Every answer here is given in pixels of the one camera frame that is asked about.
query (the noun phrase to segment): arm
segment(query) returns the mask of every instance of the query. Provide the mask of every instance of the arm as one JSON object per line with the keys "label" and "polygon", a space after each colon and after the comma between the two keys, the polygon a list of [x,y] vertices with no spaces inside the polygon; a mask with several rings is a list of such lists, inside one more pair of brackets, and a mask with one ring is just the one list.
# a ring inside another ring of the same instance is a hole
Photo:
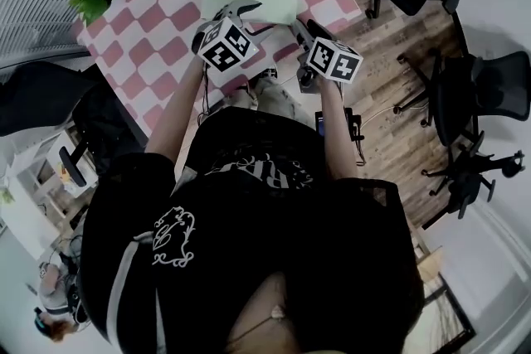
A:
{"label": "arm", "polygon": [[201,85],[202,65],[201,58],[195,56],[151,133],[146,153],[160,153],[173,164],[177,161]]}
{"label": "arm", "polygon": [[319,77],[324,118],[324,154],[334,180],[358,176],[356,154],[348,134],[348,125],[339,88],[332,80]]}

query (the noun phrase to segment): black and white marker cube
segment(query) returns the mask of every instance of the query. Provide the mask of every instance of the black and white marker cube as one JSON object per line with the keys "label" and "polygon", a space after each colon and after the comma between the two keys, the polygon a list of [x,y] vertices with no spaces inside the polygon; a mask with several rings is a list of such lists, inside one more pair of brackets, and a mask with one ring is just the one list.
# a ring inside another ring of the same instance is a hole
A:
{"label": "black and white marker cube", "polygon": [[229,17],[223,18],[205,35],[198,55],[213,69],[226,72],[258,53],[244,31]]}
{"label": "black and white marker cube", "polygon": [[352,83],[362,61],[363,58],[352,47],[317,37],[306,65],[324,78]]}

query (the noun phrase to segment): wooden floor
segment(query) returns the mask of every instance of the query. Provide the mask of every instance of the wooden floor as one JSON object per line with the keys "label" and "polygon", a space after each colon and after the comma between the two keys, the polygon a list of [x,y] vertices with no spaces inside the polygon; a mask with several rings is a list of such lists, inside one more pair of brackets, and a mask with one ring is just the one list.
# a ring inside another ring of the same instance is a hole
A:
{"label": "wooden floor", "polygon": [[[371,0],[356,0],[362,10]],[[453,21],[440,2],[427,2],[414,17],[405,15],[388,0],[382,0],[380,17],[368,20],[364,15],[337,34],[339,40],[363,55],[363,66],[352,85],[345,87],[345,104],[361,114],[363,123],[375,113],[391,108],[403,99],[419,93],[421,82],[407,65],[396,58],[406,52],[427,75],[433,60],[430,47],[438,47],[443,56],[460,56]],[[429,196],[439,178],[421,175],[423,168],[446,166],[446,149],[439,142],[435,127],[419,124],[427,108],[402,115],[388,110],[363,127],[363,153],[368,164],[359,168],[367,178],[395,182],[402,203],[413,225],[420,226],[433,217],[448,201],[445,189],[439,196]]]}

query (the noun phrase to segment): pink and white checkered tablecloth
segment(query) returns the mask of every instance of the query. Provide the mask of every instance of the pink and white checkered tablecloth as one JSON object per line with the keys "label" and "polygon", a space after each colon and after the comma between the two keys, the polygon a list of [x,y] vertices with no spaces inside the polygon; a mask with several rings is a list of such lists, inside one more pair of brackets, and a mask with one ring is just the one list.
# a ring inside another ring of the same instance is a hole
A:
{"label": "pink and white checkered tablecloth", "polygon": [[[90,54],[140,128],[150,135],[193,58],[189,47],[199,24],[202,0],[113,0],[104,16],[85,28],[77,20],[77,41]],[[337,32],[360,15],[354,0],[299,0],[299,18]],[[278,26],[260,52],[242,65],[229,84],[208,87],[210,105],[299,47],[287,27]],[[202,110],[202,90],[196,110]]]}

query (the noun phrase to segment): desk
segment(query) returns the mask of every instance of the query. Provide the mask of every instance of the desk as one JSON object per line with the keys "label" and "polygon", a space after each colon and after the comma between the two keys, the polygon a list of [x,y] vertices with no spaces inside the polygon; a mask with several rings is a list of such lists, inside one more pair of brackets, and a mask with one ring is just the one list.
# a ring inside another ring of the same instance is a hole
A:
{"label": "desk", "polygon": [[[77,41],[87,46],[118,98],[150,135],[193,58],[189,47],[199,24],[202,0],[113,0],[104,16],[85,28],[74,23]],[[361,11],[354,0],[299,0],[299,18],[315,19],[338,32]],[[210,105],[298,49],[287,27],[277,27],[260,52],[242,65],[234,80],[208,87]],[[202,110],[200,90],[195,110]]]}

